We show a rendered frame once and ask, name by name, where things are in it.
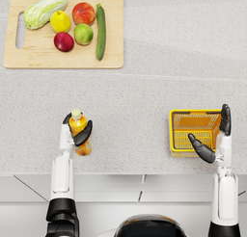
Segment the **lemon tea bottle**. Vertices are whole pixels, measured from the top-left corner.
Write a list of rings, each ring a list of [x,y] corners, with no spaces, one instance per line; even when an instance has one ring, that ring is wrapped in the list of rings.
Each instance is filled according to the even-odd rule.
[[[69,118],[69,127],[71,130],[72,137],[75,137],[81,131],[83,131],[87,126],[87,120],[82,115],[78,109],[74,109],[71,112],[71,117]],[[77,146],[75,151],[78,155],[86,156],[92,151],[92,146],[90,140],[87,140],[83,145]]]

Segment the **yellow slatted basket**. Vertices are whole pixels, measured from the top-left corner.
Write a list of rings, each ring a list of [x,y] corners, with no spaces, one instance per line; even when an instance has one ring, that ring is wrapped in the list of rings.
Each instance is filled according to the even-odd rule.
[[[220,110],[172,110],[169,114],[170,149],[173,157],[197,157],[188,134],[211,149],[216,147]]]

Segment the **yellow lemon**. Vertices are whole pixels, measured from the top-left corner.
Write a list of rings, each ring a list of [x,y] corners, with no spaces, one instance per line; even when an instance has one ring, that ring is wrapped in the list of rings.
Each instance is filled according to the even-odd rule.
[[[64,11],[56,11],[50,17],[50,25],[55,33],[66,33],[70,29],[70,17]]]

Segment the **wooden cutting board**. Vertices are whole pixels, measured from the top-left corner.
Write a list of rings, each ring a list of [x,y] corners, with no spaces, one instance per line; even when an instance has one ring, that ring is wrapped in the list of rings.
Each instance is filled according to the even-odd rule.
[[[6,68],[120,68],[124,64],[124,0],[68,0],[66,13],[86,1],[101,5],[106,17],[106,47],[102,60],[96,58],[96,41],[75,44],[70,52],[59,51],[49,24],[25,30],[24,45],[16,47],[17,23],[21,13],[40,0],[10,0],[3,65]]]

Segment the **dark red apple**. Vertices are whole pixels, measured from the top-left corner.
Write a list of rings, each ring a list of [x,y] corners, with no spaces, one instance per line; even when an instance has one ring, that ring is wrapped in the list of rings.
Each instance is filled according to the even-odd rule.
[[[54,45],[62,52],[69,52],[74,46],[74,40],[70,34],[61,32],[54,37]]]

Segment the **green apple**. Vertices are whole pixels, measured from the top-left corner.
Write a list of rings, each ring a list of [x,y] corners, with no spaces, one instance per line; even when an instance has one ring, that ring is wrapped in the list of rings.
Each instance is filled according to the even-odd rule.
[[[76,42],[80,45],[89,44],[94,37],[93,29],[87,24],[78,24],[73,33]]]

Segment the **dark round robot body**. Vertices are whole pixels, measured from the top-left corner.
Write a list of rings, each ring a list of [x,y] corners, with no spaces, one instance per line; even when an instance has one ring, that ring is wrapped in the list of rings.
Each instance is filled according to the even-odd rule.
[[[156,214],[136,215],[124,220],[114,237],[188,237],[173,219]]]

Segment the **green cucumber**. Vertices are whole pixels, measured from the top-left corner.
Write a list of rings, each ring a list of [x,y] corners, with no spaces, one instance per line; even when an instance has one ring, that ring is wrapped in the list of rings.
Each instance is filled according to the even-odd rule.
[[[97,19],[97,42],[96,42],[96,58],[101,61],[106,44],[106,20],[105,11],[100,4],[96,5],[96,19]]]

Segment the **napa cabbage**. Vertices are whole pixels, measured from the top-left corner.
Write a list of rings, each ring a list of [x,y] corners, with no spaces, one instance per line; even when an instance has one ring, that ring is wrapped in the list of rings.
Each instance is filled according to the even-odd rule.
[[[56,11],[63,11],[68,0],[41,0],[29,6],[23,15],[24,23],[30,30],[36,30],[45,25]]]

